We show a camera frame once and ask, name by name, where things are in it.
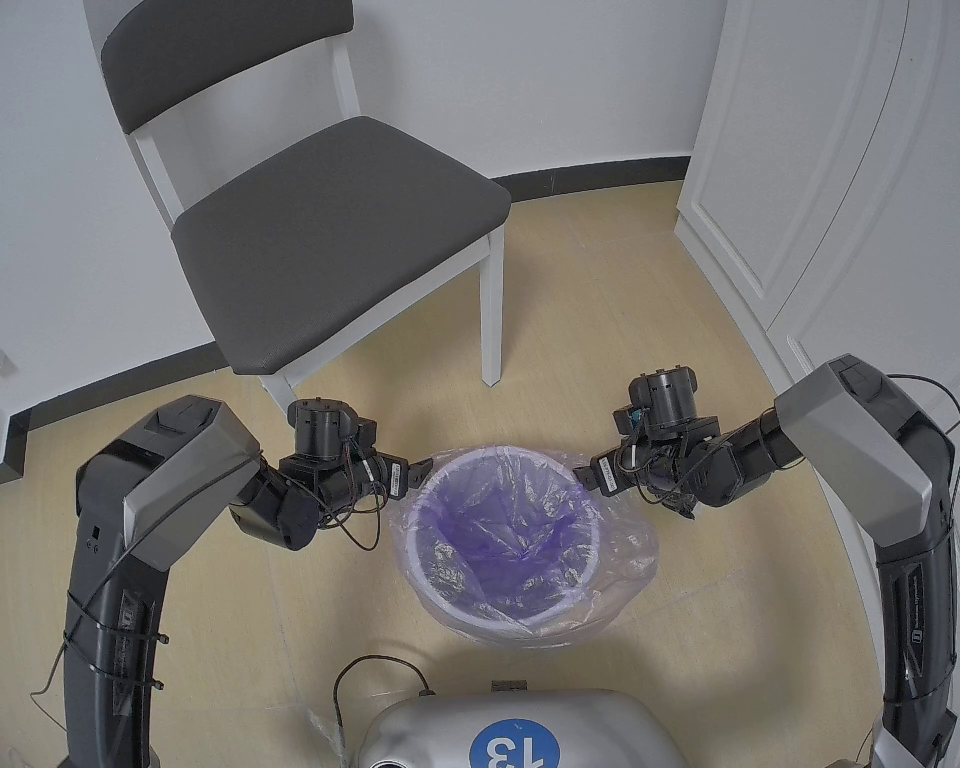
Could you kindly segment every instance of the chair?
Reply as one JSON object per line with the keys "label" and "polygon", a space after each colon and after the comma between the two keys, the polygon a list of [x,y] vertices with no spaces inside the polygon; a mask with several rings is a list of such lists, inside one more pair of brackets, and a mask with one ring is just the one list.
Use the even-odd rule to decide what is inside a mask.
{"label": "chair", "polygon": [[[100,50],[114,111],[214,338],[233,370],[259,376],[284,412],[305,378],[474,265],[483,379],[500,379],[510,195],[360,116],[345,41],[352,28],[351,0],[144,0]],[[184,210],[151,121],[320,39],[344,120]]]}

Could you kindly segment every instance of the chair leg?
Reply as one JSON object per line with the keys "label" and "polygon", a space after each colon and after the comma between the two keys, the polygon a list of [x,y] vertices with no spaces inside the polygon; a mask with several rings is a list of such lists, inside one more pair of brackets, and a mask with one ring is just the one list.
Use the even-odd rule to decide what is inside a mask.
{"label": "chair leg", "polygon": [[490,255],[480,262],[480,349],[488,387],[500,380],[503,349],[503,230],[488,235]]}
{"label": "chair leg", "polygon": [[280,406],[283,415],[286,416],[287,409],[291,403],[297,399],[294,388],[290,386],[287,377],[282,373],[274,373],[272,376],[260,376],[260,383],[263,385],[263,388],[270,393],[270,397],[274,399],[274,402]]}

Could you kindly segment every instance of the blue circle sticker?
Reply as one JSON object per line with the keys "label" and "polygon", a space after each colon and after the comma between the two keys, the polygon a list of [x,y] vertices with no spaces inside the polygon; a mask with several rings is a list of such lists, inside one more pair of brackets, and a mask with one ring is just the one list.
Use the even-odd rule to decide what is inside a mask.
{"label": "blue circle sticker", "polygon": [[470,768],[559,768],[560,744],[533,720],[501,720],[473,739]]}

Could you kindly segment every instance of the cabinet door panel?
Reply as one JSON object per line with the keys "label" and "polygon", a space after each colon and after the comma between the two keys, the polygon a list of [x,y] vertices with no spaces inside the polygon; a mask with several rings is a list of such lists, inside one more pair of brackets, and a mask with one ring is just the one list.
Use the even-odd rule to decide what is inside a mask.
{"label": "cabinet door panel", "polygon": [[[799,377],[844,352],[960,391],[960,6],[910,7],[870,149],[770,337]],[[943,425],[937,390],[905,387]]]}
{"label": "cabinet door panel", "polygon": [[730,0],[680,211],[769,327],[876,127],[907,0]]}

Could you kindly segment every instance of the white label sticker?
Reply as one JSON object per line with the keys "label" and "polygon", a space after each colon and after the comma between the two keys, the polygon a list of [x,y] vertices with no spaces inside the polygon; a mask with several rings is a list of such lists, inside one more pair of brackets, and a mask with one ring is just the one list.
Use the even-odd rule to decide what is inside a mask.
{"label": "white label sticker", "polygon": [[600,470],[603,472],[603,479],[607,481],[607,490],[610,493],[616,491],[616,478],[613,477],[613,469],[610,466],[610,459],[606,456],[600,460]]}
{"label": "white label sticker", "polygon": [[396,498],[400,495],[400,465],[394,464],[390,468],[390,495]]}

